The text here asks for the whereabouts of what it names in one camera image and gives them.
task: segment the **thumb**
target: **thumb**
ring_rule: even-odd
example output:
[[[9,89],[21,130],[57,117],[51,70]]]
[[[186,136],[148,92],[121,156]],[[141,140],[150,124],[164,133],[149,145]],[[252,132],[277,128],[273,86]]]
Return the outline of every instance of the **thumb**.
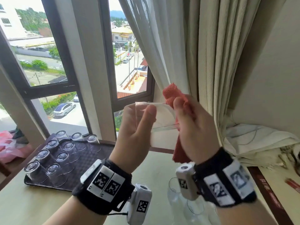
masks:
[[[149,105],[137,127],[137,133],[143,137],[150,137],[151,129],[156,121],[156,106]]]
[[[183,109],[184,100],[180,97],[175,98],[173,106],[176,113],[176,117],[180,123],[180,127],[185,129],[195,126],[192,117]]]

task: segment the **left hand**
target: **left hand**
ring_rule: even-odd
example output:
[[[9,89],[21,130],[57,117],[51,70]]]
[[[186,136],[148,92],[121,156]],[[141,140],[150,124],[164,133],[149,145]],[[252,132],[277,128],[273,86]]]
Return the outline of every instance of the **left hand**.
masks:
[[[131,174],[146,158],[150,148],[150,133],[156,121],[156,106],[146,105],[137,126],[135,104],[124,108],[117,142],[109,159]]]

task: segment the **pink plastic bag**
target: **pink plastic bag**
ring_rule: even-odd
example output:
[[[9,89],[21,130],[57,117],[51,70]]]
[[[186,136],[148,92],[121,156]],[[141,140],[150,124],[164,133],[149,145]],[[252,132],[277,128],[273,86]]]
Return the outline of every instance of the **pink plastic bag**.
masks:
[[[30,144],[18,144],[8,131],[0,132],[0,161],[11,162],[16,157],[27,158],[33,152]]]

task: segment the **right hand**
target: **right hand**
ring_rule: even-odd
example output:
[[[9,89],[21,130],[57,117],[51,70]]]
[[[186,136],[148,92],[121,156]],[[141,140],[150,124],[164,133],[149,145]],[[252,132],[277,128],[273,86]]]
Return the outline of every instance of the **right hand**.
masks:
[[[184,111],[184,100],[177,97],[173,105],[180,126],[179,138],[186,155],[200,164],[215,155],[220,145],[213,117],[193,97],[186,97],[196,119],[193,121]]]

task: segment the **red cloth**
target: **red cloth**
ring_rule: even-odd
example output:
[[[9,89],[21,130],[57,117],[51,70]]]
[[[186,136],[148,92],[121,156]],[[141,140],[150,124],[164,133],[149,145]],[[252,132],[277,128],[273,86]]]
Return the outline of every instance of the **red cloth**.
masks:
[[[174,99],[177,97],[181,97],[183,98],[183,100],[185,101],[183,104],[183,109],[185,110],[185,112],[187,112],[192,118],[195,118],[195,114],[193,112],[193,110],[190,107],[190,104],[188,102],[188,99],[186,98],[185,94],[183,94],[178,88],[177,86],[172,83],[170,84],[168,87],[166,87],[163,90],[163,96],[166,99],[166,104],[168,104],[169,106],[173,107],[173,102]],[[182,148],[181,142],[180,142],[180,138],[178,136],[177,142],[176,142],[176,146],[175,146],[175,150],[173,153],[173,161],[177,162],[177,163],[188,163],[191,160],[189,159],[189,157],[187,157],[187,155],[185,154],[185,151]]]

